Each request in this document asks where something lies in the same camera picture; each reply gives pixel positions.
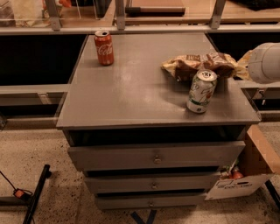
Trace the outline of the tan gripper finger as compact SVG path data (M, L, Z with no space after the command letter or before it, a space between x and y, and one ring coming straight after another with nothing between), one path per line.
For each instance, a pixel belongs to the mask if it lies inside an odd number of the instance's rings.
M252 55L252 51L247 51L238 61L237 67L235 68L235 76L244 80L251 81L251 76L249 74L248 65L249 59Z

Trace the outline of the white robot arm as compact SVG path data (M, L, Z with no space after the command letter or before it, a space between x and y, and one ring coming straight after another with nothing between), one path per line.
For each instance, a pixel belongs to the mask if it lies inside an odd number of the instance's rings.
M280 43L263 43L247 51L238 60L235 75L259 84L280 81Z

